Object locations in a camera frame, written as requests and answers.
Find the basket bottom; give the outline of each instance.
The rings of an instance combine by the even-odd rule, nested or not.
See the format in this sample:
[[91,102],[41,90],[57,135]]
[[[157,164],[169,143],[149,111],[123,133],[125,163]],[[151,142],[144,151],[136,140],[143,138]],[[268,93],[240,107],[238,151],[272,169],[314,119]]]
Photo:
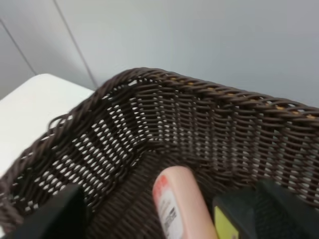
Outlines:
[[162,170],[174,165],[190,167],[211,212],[212,199],[226,191],[233,180],[212,171],[207,162],[185,158],[178,152],[145,151],[123,183],[110,193],[95,213],[87,228],[87,238],[164,238],[155,205],[152,187]]

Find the white table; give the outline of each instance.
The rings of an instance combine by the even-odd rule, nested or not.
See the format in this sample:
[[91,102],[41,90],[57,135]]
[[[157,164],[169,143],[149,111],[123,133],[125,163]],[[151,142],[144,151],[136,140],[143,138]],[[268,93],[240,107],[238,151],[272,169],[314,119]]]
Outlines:
[[42,74],[0,100],[0,176],[46,132],[51,119],[67,113],[92,93],[61,78]]

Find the woven basket wall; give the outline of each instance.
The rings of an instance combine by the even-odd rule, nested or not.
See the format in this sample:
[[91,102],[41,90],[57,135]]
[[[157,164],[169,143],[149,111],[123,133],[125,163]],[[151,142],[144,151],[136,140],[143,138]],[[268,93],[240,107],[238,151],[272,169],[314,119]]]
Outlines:
[[214,195],[269,177],[319,208],[317,116],[317,108],[172,72],[125,71],[54,119],[16,160],[1,179],[0,224],[12,231],[77,183],[88,238],[161,238],[151,190],[173,165],[193,170],[210,210]]

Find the bottle label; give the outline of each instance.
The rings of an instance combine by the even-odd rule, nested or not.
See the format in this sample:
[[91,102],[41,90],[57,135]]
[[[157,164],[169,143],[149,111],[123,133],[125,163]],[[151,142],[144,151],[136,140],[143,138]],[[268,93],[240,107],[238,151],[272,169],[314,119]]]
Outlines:
[[159,220],[167,239],[182,239],[183,222],[173,191],[162,175],[153,190]]

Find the wall seam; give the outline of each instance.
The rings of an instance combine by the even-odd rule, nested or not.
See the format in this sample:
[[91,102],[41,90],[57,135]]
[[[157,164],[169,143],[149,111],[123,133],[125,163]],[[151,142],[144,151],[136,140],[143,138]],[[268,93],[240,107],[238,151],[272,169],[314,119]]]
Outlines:
[[65,27],[66,27],[68,33],[69,33],[69,35],[70,35],[70,37],[71,37],[71,40],[72,40],[72,42],[73,42],[73,44],[74,44],[76,50],[77,50],[78,53],[79,53],[79,56],[80,56],[80,58],[81,58],[81,60],[82,60],[82,62],[83,62],[83,64],[84,64],[84,67],[85,67],[85,69],[86,69],[86,71],[87,71],[87,73],[88,73],[88,75],[89,75],[89,77],[90,77],[90,79],[91,79],[91,81],[92,81],[94,87],[97,89],[97,88],[99,87],[98,84],[97,84],[97,81],[96,81],[96,79],[94,78],[94,76],[93,76],[93,74],[92,74],[92,71],[91,71],[91,69],[90,69],[90,67],[89,67],[89,64],[86,62],[86,60],[85,60],[85,58],[84,58],[84,55],[83,55],[83,53],[82,53],[82,51],[81,51],[81,49],[80,49],[80,47],[79,47],[79,45],[78,45],[78,43],[77,43],[77,41],[76,41],[76,39],[75,39],[75,37],[74,37],[72,31],[71,31],[71,28],[70,28],[69,24],[68,24],[67,21],[66,21],[66,18],[65,18],[65,16],[64,16],[64,14],[63,14],[63,12],[62,12],[62,10],[61,10],[61,8],[60,8],[60,6],[59,6],[57,0],[53,0],[53,3],[54,3],[54,5],[55,5],[55,7],[56,7],[58,13],[60,14],[60,17],[61,17],[61,19],[62,19],[62,21],[63,21],[63,23],[64,23],[64,25],[65,25]]
[[25,61],[25,63],[27,64],[27,66],[30,68],[30,70],[33,72],[33,74],[36,76],[37,72],[34,70],[34,68],[31,66],[31,64],[29,63],[27,57],[24,55],[24,53],[22,52],[21,48],[19,47],[19,45],[17,44],[17,42],[15,41],[15,39],[13,38],[13,36],[11,35],[10,31],[8,30],[8,28],[6,27],[5,23],[2,21],[2,19],[0,18],[0,24],[3,26],[4,30],[6,31],[6,33],[8,34],[9,38],[11,39],[11,41],[13,42],[13,44],[15,45],[15,47],[17,48],[18,52],[20,53],[21,57],[23,58],[23,60]]

